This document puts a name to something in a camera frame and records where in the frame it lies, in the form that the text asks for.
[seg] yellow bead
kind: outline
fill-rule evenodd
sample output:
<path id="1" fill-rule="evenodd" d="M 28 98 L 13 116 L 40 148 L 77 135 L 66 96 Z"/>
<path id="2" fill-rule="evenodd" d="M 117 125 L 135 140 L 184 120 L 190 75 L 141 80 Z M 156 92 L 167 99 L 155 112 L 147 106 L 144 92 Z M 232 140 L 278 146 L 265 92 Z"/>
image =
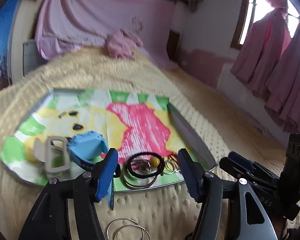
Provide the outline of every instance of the yellow bead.
<path id="1" fill-rule="evenodd" d="M 149 160 L 149 163 L 150 163 L 150 166 L 151 166 L 152 168 L 156 168 L 156 167 L 159 166 L 160 160 L 159 160 L 159 158 L 157 158 L 157 157 L 151 157 L 150 160 Z"/>

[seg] gray buckle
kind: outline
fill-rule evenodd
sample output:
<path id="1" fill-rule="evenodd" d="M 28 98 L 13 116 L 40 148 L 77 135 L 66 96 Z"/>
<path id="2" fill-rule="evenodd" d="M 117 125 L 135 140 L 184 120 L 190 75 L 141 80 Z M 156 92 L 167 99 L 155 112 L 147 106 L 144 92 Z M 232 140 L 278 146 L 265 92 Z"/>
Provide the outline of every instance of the gray buckle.
<path id="1" fill-rule="evenodd" d="M 62 147 L 51 145 L 51 142 L 53 140 L 63 142 Z M 67 151 L 67 143 L 68 143 L 68 140 L 65 137 L 51 136 L 51 137 L 47 138 L 46 143 L 45 143 L 44 170 L 47 174 L 48 179 L 57 178 L 60 181 L 63 181 L 63 180 L 67 180 L 70 178 L 71 165 L 70 165 L 70 157 L 69 157 L 69 154 Z M 63 163 L 64 163 L 63 166 L 55 167 L 55 168 L 51 167 L 51 161 L 52 161 L 52 157 L 53 157 L 52 150 L 62 152 Z"/>

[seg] ring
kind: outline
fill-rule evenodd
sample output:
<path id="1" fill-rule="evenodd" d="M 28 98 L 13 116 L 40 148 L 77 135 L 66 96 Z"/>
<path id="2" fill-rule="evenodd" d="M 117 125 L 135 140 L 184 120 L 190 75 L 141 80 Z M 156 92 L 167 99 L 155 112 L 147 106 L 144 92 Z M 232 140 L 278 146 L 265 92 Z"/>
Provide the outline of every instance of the ring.
<path id="1" fill-rule="evenodd" d="M 128 220 L 128 221 L 130 221 L 130 222 L 132 222 L 132 223 L 135 223 L 136 225 L 139 225 L 136 221 L 134 221 L 133 219 L 129 219 L 129 218 L 118 218 L 118 219 L 116 219 L 116 220 L 113 220 L 113 221 L 108 225 L 107 230 L 106 230 L 107 240 L 109 240 L 109 228 L 110 228 L 110 226 L 111 226 L 114 222 L 116 222 L 116 221 L 118 221 L 118 220 Z"/>
<path id="2" fill-rule="evenodd" d="M 154 157 L 157 157 L 159 160 L 160 160 L 160 163 L 157 167 L 157 171 L 154 172 L 154 173 L 151 173 L 151 174 L 138 174 L 136 172 L 134 172 L 131 168 L 131 162 L 133 161 L 134 158 L 138 157 L 138 156 L 142 156 L 142 155 L 152 155 Z M 153 176 L 157 176 L 159 174 L 161 174 L 164 170 L 164 159 L 157 153 L 152 153 L 152 152 L 141 152 L 141 153 L 137 153 L 133 156 L 131 156 L 128 161 L 127 161 L 127 164 L 126 164 L 126 168 L 128 169 L 128 171 L 130 172 L 130 174 L 138 179 L 146 179 L 146 178 L 150 178 L 150 177 L 153 177 Z"/>
<path id="3" fill-rule="evenodd" d="M 148 160 L 133 160 L 133 161 L 131 162 L 131 165 L 143 164 L 143 163 L 146 163 L 148 167 L 141 166 L 141 167 L 140 167 L 140 170 L 141 170 L 141 171 L 147 172 L 147 170 L 146 170 L 147 168 L 148 168 L 148 169 L 151 169 L 151 165 L 150 165 L 150 163 L 149 163 Z"/>
<path id="4" fill-rule="evenodd" d="M 168 174 L 168 175 L 170 175 L 170 174 L 172 174 L 172 173 L 174 173 L 174 172 L 175 172 L 175 170 L 176 170 L 176 166 L 174 165 L 174 163 L 173 163 L 173 161 L 172 161 L 172 160 L 165 160 L 165 161 L 164 161 L 165 167 L 167 167 L 167 163 L 168 163 L 168 162 L 170 162 L 170 163 L 172 164 L 172 166 L 173 166 L 173 171 L 169 171 L 169 172 L 167 172 L 167 171 L 164 171 L 164 170 L 163 170 L 163 173 L 164 173 L 164 174 Z"/>
<path id="5" fill-rule="evenodd" d="M 169 157 L 168 157 L 169 160 L 171 160 L 172 162 L 174 162 L 175 165 L 178 166 L 178 169 L 175 170 L 174 172 L 179 172 L 180 171 L 180 165 L 178 163 L 178 157 L 177 156 L 178 156 L 177 154 L 170 154 Z"/>
<path id="6" fill-rule="evenodd" d="M 123 228 L 126 228 L 126 227 L 138 227 L 138 228 L 141 228 L 142 229 L 142 233 L 143 233 L 143 230 L 147 233 L 147 235 L 148 235 L 148 237 L 149 237 L 149 240 L 151 240 L 151 238 L 150 238 L 150 234 L 149 234 L 149 232 L 145 229 L 145 228 L 143 228 L 142 226 L 139 226 L 139 225 L 125 225 L 125 226 L 123 226 L 123 227 L 120 227 L 119 229 L 118 229 L 118 231 L 115 233 L 115 235 L 114 235 L 114 240 L 115 240 L 115 237 L 117 236 L 117 234 L 119 233 L 119 231 L 121 230 L 121 229 L 123 229 Z"/>
<path id="7" fill-rule="evenodd" d="M 127 188 L 129 188 L 129 189 L 145 189 L 145 188 L 149 188 L 149 187 L 151 187 L 154 184 L 154 182 L 156 181 L 156 179 L 158 177 L 158 175 L 156 175 L 154 177 L 154 179 L 150 183 L 148 183 L 146 185 L 133 185 L 133 184 L 131 184 L 131 183 L 129 183 L 127 181 L 127 179 L 125 178 L 125 175 L 126 175 L 126 167 L 124 166 L 122 168 L 122 179 L 123 179 L 123 182 L 126 184 Z"/>

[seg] bed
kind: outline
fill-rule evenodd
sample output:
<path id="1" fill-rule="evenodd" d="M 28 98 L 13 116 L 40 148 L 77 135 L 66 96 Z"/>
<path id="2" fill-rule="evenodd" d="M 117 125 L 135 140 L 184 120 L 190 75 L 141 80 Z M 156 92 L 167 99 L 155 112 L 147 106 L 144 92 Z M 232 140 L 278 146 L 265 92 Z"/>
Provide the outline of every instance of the bed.
<path id="1" fill-rule="evenodd" d="M 150 60 L 135 51 L 136 60 L 109 58 L 105 48 L 85 47 L 69 52 L 31 72 L 19 83 L 0 91 L 0 150 L 23 116 L 50 88 L 106 88 L 170 97 L 210 148 L 216 160 L 236 151 L 280 174 L 285 150 L 259 133 L 240 112 L 217 92 L 183 72 L 159 70 Z M 223 179 L 233 179 L 219 168 Z M 7 238 L 17 239 L 22 225 L 41 188 L 21 184 L 0 163 L 0 230 Z M 184 239 L 194 230 L 201 205 L 195 203 L 184 183 L 130 194 L 115 194 L 114 211 L 106 201 L 95 205 L 103 230 L 117 218 L 130 218 L 145 227 L 152 239 Z M 218 239 L 225 233 L 227 202 L 223 203 Z M 73 203 L 69 203 L 73 239 L 78 239 Z M 110 230 L 110 235 L 121 225 Z M 289 227 L 300 224 L 298 217 Z M 139 232 L 122 230 L 118 239 L 138 239 Z"/>

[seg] blue plastic object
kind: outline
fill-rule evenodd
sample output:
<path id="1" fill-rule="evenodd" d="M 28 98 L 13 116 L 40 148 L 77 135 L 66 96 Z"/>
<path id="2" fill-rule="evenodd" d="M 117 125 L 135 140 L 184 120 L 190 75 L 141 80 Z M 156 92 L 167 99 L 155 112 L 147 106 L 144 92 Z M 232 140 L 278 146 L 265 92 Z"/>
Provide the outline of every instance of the blue plastic object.
<path id="1" fill-rule="evenodd" d="M 106 140 L 94 131 L 77 134 L 67 146 L 72 160 L 86 171 L 91 171 L 95 165 L 91 159 L 109 151 Z"/>
<path id="2" fill-rule="evenodd" d="M 110 198 L 113 198 L 113 187 L 112 180 L 115 168 L 118 164 L 118 152 L 116 149 L 111 148 L 108 152 L 107 164 L 104 167 L 102 173 L 98 179 L 98 187 L 96 191 L 96 200 L 101 201 L 101 199 L 108 193 Z"/>

